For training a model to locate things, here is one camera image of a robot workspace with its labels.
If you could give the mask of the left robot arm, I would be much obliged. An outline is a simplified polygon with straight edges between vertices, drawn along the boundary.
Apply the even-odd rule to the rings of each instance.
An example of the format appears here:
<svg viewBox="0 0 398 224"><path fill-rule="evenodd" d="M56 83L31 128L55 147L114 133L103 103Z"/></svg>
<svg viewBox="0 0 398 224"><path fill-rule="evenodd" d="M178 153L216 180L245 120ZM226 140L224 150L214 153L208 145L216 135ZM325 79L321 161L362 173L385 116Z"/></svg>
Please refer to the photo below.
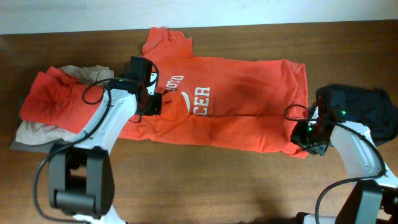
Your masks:
<svg viewBox="0 0 398 224"><path fill-rule="evenodd" d="M109 155L126 123L161 113L155 92L159 69L149 59L131 57L121 78L106 78L103 96L85 127L70 141L52 146L42 165L49 171L49 204L71 223L124 223L113 206L115 184Z"/></svg>

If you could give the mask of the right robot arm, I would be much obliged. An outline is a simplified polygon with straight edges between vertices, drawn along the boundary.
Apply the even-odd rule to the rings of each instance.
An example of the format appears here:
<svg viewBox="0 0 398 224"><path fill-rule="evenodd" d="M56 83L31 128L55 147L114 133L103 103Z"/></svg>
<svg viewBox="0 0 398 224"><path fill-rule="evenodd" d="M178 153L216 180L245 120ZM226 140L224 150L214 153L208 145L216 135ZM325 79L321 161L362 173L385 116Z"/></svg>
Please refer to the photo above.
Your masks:
<svg viewBox="0 0 398 224"><path fill-rule="evenodd" d="M312 117L298 119L290 140L303 151L324 155L328 146L339 153L348 179L327 186L317 198L315 212L298 213L297 223L384 223L380 210L388 214L388 223L397 223L397 177L388 168L376 148L371 130L346 109L345 93L328 90L317 95ZM323 197L337 186L354 187L337 216L321 216Z"/></svg>

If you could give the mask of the red soccer t-shirt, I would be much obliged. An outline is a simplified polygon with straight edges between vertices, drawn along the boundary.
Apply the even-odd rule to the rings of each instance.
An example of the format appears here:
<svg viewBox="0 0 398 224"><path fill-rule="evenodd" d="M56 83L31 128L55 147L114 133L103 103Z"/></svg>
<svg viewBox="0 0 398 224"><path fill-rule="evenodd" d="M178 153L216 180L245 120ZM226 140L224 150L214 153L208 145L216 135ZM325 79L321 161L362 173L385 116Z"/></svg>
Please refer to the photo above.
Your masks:
<svg viewBox="0 0 398 224"><path fill-rule="evenodd" d="M159 115L135 117L120 136L305 158L290 140L308 104L305 65L199 57L180 31L152 28L142 54L159 69Z"/></svg>

